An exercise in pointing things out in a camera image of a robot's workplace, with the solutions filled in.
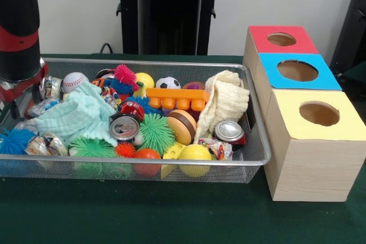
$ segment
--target yellow ball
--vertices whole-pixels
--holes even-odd
[[[201,145],[189,145],[183,149],[180,160],[211,160],[210,152]],[[210,166],[180,165],[180,169],[189,177],[203,177]]]
[[[144,86],[134,92],[133,94],[134,97],[143,97],[146,94],[147,88],[155,87],[153,78],[146,73],[137,73],[136,82],[142,82]]]

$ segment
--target shape sorter box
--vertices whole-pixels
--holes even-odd
[[[265,121],[272,89],[341,90],[320,54],[260,54],[254,86]]]
[[[318,54],[314,43],[301,26],[249,26],[243,64],[255,79],[259,54]]]
[[[265,124],[274,201],[347,200],[366,158],[366,126],[345,93],[273,90]]]

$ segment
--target black cable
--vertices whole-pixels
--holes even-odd
[[[109,45],[109,43],[104,43],[104,44],[103,44],[103,46],[102,46],[102,48],[101,48],[101,50],[100,50],[100,52],[99,52],[100,54],[102,54],[102,53],[103,53],[103,51],[104,51],[105,47],[108,47],[109,52],[110,52],[111,54],[113,54],[112,47]]]

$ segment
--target yellow plastic toy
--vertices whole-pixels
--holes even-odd
[[[183,149],[181,160],[212,160],[210,152],[201,145],[189,145]],[[210,170],[210,166],[180,165],[180,169],[189,177],[203,177]]]
[[[205,90],[184,89],[146,89],[146,96],[150,98],[150,106],[159,109],[174,109],[177,101],[177,109],[203,111],[210,94]]]
[[[138,84],[141,83],[142,87],[140,87],[137,91],[133,93],[134,97],[145,97],[146,89],[155,87],[153,78],[146,73],[137,73],[136,82]]]
[[[164,152],[162,159],[178,159],[182,150],[186,148],[185,145],[176,142],[173,147],[171,147],[168,151]],[[161,179],[166,178],[175,168],[177,165],[170,165],[164,164],[161,165]]]

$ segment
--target wire mesh basket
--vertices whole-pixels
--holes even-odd
[[[94,79],[98,71],[115,68],[121,63],[136,73],[146,72],[154,79],[174,77],[180,81],[181,85],[191,81],[205,82],[223,70],[238,73],[244,82],[244,87],[250,91],[248,110],[240,120],[240,125],[246,134],[247,144],[233,154],[232,161],[0,154],[0,177],[249,183],[260,166],[270,160],[270,146],[260,115],[253,81],[249,71],[243,65],[56,58],[45,59],[45,61],[49,65],[49,74],[57,78],[80,71],[89,79]],[[24,112],[30,98],[30,94],[25,93],[18,99],[17,104],[21,113]],[[1,122],[1,126],[3,129],[11,129],[19,121],[13,120],[8,113]],[[172,170],[163,179],[160,172],[162,167]]]

